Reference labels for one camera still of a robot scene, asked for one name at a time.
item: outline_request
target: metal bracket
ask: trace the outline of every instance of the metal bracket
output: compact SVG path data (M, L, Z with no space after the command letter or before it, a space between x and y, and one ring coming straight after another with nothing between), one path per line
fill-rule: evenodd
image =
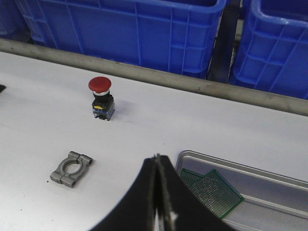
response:
M86 173L92 161L93 159L91 157L70 151L68 157L51 173L50 179L59 184L64 184L67 187L73 188L76 181ZM80 167L77 171L68 173L65 171L65 168L71 164L79 164Z

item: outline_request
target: metal rail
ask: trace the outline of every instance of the metal rail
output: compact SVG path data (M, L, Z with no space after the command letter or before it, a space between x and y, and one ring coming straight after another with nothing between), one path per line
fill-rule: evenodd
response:
M308 116L308 100L176 75L169 72L123 64L8 39L0 39L0 51L159 86Z

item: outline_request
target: emergency stop button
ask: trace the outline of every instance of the emergency stop button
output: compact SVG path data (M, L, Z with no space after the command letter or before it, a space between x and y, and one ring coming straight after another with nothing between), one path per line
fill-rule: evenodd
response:
M108 92L110 87L111 81L107 77L96 77L89 82L89 88L96 93Z

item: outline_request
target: blue storage bin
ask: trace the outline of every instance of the blue storage bin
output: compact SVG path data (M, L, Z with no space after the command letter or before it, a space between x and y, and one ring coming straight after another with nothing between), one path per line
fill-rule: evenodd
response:
M204 78L226 0L16 0L36 44Z
M14 39L26 23L13 0L0 0L0 38Z
M231 83L307 99L307 9L307 0L252 0Z

